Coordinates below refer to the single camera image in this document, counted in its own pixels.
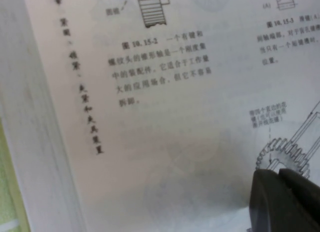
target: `book page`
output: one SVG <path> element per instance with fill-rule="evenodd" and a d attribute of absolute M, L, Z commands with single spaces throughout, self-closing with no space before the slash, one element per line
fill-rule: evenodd
<path fill-rule="evenodd" d="M 87 231 L 246 232 L 256 169 L 320 184 L 320 0 L 25 1 Z"/>

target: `gear illustration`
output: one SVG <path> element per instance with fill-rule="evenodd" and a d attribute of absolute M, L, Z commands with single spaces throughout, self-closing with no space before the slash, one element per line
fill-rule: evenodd
<path fill-rule="evenodd" d="M 320 102 L 294 136 L 276 138 L 262 149 L 256 161 L 256 169 L 277 171 L 288 168 L 305 178 L 310 177 L 310 159 L 320 147 Z"/>

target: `gear teeth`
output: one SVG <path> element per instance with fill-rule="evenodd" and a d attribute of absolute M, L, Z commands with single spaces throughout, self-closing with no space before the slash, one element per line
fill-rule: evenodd
<path fill-rule="evenodd" d="M 310 169 L 307 169 L 303 174 L 302 174 L 303 177 L 305 177 L 306 179 L 309 179 L 310 178 Z"/>
<path fill-rule="evenodd" d="M 266 155 L 266 153 L 268 153 L 267 151 L 265 151 L 265 150 L 262 150 L 261 152 L 260 152 L 260 156 L 265 156 Z"/>
<path fill-rule="evenodd" d="M 300 171 L 305 173 L 307 170 L 309 170 L 309 164 L 305 164 Z"/>
<path fill-rule="evenodd" d="M 275 146 L 275 142 L 277 141 L 277 139 L 276 138 L 274 138 L 270 143 L 269 143 L 269 149 L 270 150 L 273 150 L 274 149 L 274 146 Z"/>
<path fill-rule="evenodd" d="M 307 160 L 307 159 L 303 159 L 303 160 L 298 164 L 298 166 L 303 168 L 307 163 L 308 163 L 308 160 Z"/>
<path fill-rule="evenodd" d="M 287 139 L 283 139 L 277 149 L 283 151 L 287 141 L 288 141 Z"/>
<path fill-rule="evenodd" d="M 297 149 L 296 151 L 291 152 L 291 155 L 290 155 L 290 156 L 291 156 L 291 158 L 293 158 L 293 157 L 301 154 L 301 152 L 302 152 L 302 148 L 299 148 L 299 149 Z"/>
<path fill-rule="evenodd" d="M 278 138 L 277 140 L 276 140 L 276 142 L 274 143 L 274 145 L 273 145 L 273 150 L 276 150 L 277 149 L 277 146 L 278 146 L 278 143 L 279 142 L 281 142 L 282 141 L 282 139 L 281 138 Z"/>
<path fill-rule="evenodd" d="M 288 148 L 291 148 L 292 146 L 292 141 L 288 141 L 288 143 L 285 144 L 285 146 L 283 147 L 284 150 L 288 150 Z"/>
<path fill-rule="evenodd" d="M 301 161 L 301 159 L 303 159 L 303 157 L 305 157 L 304 153 L 301 153 L 299 155 L 297 155 L 294 159 L 295 162 Z"/>
<path fill-rule="evenodd" d="M 297 149 L 298 149 L 298 145 L 294 144 L 288 151 L 286 151 L 286 154 L 293 155 L 294 153 L 296 153 Z"/>

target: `bevel gear drawing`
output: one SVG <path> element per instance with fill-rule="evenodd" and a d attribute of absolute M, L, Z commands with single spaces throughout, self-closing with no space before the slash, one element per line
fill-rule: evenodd
<path fill-rule="evenodd" d="M 320 102 L 290 140 L 278 138 L 267 143 L 259 153 L 256 169 L 288 168 L 308 179 L 309 161 L 320 147 L 319 109 Z"/>
<path fill-rule="evenodd" d="M 138 0 L 138 3 L 146 28 L 157 24 L 167 24 L 163 5 L 170 4 L 170 0 Z"/>

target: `book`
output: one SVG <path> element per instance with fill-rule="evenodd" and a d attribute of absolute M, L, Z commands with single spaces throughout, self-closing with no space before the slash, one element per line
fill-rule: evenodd
<path fill-rule="evenodd" d="M 32 231 L 245 232 L 256 169 L 320 184 L 319 0 L 0 1 Z"/>

